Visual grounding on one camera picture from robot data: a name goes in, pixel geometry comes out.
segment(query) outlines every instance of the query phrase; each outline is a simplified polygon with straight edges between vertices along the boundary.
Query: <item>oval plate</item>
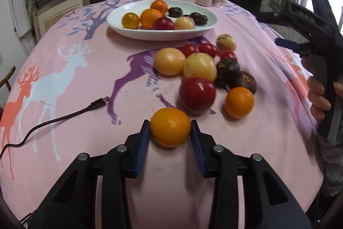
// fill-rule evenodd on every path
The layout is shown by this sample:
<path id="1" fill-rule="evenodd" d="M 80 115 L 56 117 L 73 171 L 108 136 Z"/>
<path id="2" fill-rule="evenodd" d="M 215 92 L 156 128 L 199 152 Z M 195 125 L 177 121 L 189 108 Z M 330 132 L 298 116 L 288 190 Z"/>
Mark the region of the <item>oval plate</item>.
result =
<path id="1" fill-rule="evenodd" d="M 180 0 L 163 0 L 167 3 L 168 8 L 180 7 L 184 15 L 191 14 L 193 12 L 206 15 L 208 18 L 207 24 L 203 26 L 196 26 L 195 29 L 185 30 L 144 30 L 127 29 L 122 27 L 121 19 L 126 13 L 133 12 L 140 16 L 145 9 L 150 8 L 151 3 L 154 1 L 155 0 L 141 0 L 118 7 L 107 16 L 107 23 L 112 29 L 123 36 L 149 41 L 174 41 L 191 39 L 202 36 L 205 31 L 213 29 L 218 24 L 216 15 L 202 6 Z M 168 12 L 166 13 L 166 16 L 173 22 L 175 22 L 177 19 L 169 17 Z"/>

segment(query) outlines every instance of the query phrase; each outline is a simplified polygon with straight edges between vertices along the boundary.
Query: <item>person's hand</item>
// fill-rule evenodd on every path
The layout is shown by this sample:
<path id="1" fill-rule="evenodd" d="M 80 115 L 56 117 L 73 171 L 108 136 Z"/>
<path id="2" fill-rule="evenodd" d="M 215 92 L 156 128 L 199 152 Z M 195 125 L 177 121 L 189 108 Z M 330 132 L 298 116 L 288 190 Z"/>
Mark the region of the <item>person's hand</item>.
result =
<path id="1" fill-rule="evenodd" d="M 311 71 L 306 59 L 303 59 L 301 64 L 307 71 Z M 324 86 L 314 77 L 310 77 L 307 80 L 307 85 L 310 89 L 310 92 L 308 93 L 308 99 L 312 102 L 311 114 L 316 120 L 321 120 L 325 117 L 324 111 L 328 111 L 331 108 L 330 102 L 323 97 Z M 343 98 L 343 83 L 334 82 L 333 86 L 336 90 L 336 93 Z"/>

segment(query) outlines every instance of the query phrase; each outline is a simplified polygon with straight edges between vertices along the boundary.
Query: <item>dark purple fruit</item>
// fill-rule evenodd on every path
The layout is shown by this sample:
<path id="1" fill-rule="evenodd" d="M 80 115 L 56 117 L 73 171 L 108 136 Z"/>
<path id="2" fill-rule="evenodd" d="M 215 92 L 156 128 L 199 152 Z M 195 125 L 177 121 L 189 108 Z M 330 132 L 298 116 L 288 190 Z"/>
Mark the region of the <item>dark purple fruit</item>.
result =
<path id="1" fill-rule="evenodd" d="M 231 84 L 240 73 L 241 67 L 234 59 L 223 59 L 217 63 L 216 83 L 220 86 Z"/>
<path id="2" fill-rule="evenodd" d="M 182 9 L 180 7 L 172 7 L 172 8 L 169 8 L 168 10 L 168 14 L 170 17 L 173 17 L 173 18 L 178 18 L 178 17 L 181 17 L 182 16 Z"/>
<path id="3" fill-rule="evenodd" d="M 232 81 L 230 87 L 245 87 L 253 94 L 255 94 L 257 91 L 257 83 L 255 78 L 246 71 L 241 71 Z"/>
<path id="4" fill-rule="evenodd" d="M 207 23 L 207 16 L 201 15 L 198 12 L 193 12 L 190 16 L 193 18 L 197 26 L 203 26 Z"/>

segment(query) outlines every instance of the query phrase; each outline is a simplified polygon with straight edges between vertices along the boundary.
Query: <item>deer pattern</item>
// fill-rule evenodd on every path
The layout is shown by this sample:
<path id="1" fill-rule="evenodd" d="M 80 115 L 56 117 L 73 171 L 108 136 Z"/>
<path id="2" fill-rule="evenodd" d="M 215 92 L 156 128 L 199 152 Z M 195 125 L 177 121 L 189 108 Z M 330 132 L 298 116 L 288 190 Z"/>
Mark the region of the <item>deer pattern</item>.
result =
<path id="1" fill-rule="evenodd" d="M 291 55 L 284 55 L 280 50 L 274 51 L 272 49 L 268 50 L 268 53 L 287 63 L 293 70 L 292 72 L 295 73 L 295 77 L 287 77 L 288 80 L 285 82 L 285 88 L 294 102 L 294 121 L 301 135 L 303 135 L 304 138 L 307 138 L 311 131 L 307 130 L 302 119 L 304 116 L 306 117 L 308 115 L 303 103 L 307 99 L 309 88 L 307 86 L 306 78 L 301 74 L 302 69 L 298 65 L 292 63 L 294 59 Z"/>
<path id="2" fill-rule="evenodd" d="M 24 77 L 21 80 L 21 76 L 23 71 L 19 74 L 17 84 L 20 85 L 20 92 L 17 100 L 15 102 L 7 102 L 5 109 L 6 114 L 4 114 L 3 118 L 1 119 L 0 126 L 3 127 L 3 136 L 2 136 L 2 145 L 1 147 L 4 148 L 5 141 L 7 143 L 10 142 L 10 132 L 11 128 L 14 125 L 15 119 L 22 107 L 23 100 L 25 97 L 30 95 L 31 91 L 31 83 L 36 82 L 39 79 L 39 68 L 36 69 L 36 65 L 30 67 L 25 73 Z M 13 168 L 12 168 L 12 158 L 11 158 L 11 148 L 8 148 L 8 155 L 10 157 L 10 171 L 12 175 L 12 179 L 14 180 Z"/>
<path id="3" fill-rule="evenodd" d="M 57 49 L 57 52 L 60 57 L 67 60 L 67 64 L 61 72 L 51 73 L 49 75 L 40 77 L 33 85 L 30 91 L 30 95 L 24 102 L 22 109 L 19 113 L 19 136 L 23 139 L 22 129 L 21 129 L 21 119 L 25 109 L 31 102 L 40 102 L 43 104 L 43 109 L 40 117 L 38 118 L 38 124 L 42 123 L 43 117 L 47 111 L 49 111 L 50 119 L 55 119 L 55 108 L 56 101 L 59 96 L 61 96 L 66 88 L 69 86 L 70 82 L 73 80 L 76 68 L 87 66 L 84 55 L 93 52 L 95 49 L 92 46 L 86 44 L 82 47 L 82 43 L 75 44 L 68 49 L 68 53 L 64 55 L 62 49 L 65 46 L 60 46 Z M 56 157 L 56 161 L 61 161 L 61 157 L 57 152 L 57 147 L 55 143 L 55 131 L 54 124 L 50 125 L 51 138 L 53 144 L 53 152 Z M 36 146 L 36 137 L 37 134 L 34 134 L 33 139 L 33 150 L 37 152 Z"/>
<path id="4" fill-rule="evenodd" d="M 203 36 L 189 39 L 188 41 L 196 46 L 199 46 L 201 43 L 209 43 L 209 41 Z M 124 77 L 115 81 L 111 99 L 107 107 L 107 112 L 111 116 L 113 124 L 121 124 L 121 121 L 118 119 L 118 116 L 114 111 L 114 102 L 117 94 L 124 85 L 137 80 L 143 75 L 148 75 L 146 87 L 155 95 L 155 97 L 157 97 L 166 107 L 174 107 L 159 91 L 158 81 L 161 80 L 161 78 L 158 77 L 158 73 L 154 69 L 154 56 L 158 51 L 159 49 L 151 49 L 130 55 L 126 59 L 126 61 L 130 62 L 130 71 Z M 215 111 L 210 109 L 210 114 L 215 114 Z"/>

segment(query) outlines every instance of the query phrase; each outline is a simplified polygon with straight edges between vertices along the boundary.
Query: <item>pink tablecloth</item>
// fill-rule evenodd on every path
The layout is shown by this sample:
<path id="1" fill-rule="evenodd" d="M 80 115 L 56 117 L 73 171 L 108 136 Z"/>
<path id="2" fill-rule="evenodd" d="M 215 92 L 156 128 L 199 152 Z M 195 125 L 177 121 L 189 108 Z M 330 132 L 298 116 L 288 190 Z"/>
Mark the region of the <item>pink tablecloth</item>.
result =
<path id="1" fill-rule="evenodd" d="M 155 111 L 176 106 L 181 77 L 157 77 L 152 60 L 157 49 L 188 41 L 148 42 L 116 34 L 106 24 L 107 14 L 133 1 L 138 0 L 109 0 L 66 15 L 21 69 L 1 122 L 3 144 L 19 143 L 37 123 L 80 110 L 100 97 L 111 96 L 111 103 L 40 129 L 24 147 L 10 150 L 12 170 L 5 153 L 1 188 L 19 219 L 39 206 L 78 154 L 105 154 L 138 132 Z M 233 153 L 263 155 L 307 210 L 323 180 L 306 99 L 309 73 L 297 55 L 275 46 L 275 32 L 244 9 L 230 2 L 208 9 L 219 25 L 190 42 L 214 43 L 222 33 L 232 35 L 241 68 L 256 78 L 258 91 L 253 111 L 231 121 L 223 112 L 226 92 L 218 90 L 215 114 L 196 117 L 199 127 Z M 204 180 L 197 171 L 190 141 L 172 150 L 150 143 L 143 174 L 127 185 L 133 228 L 207 228 L 213 180 Z"/>

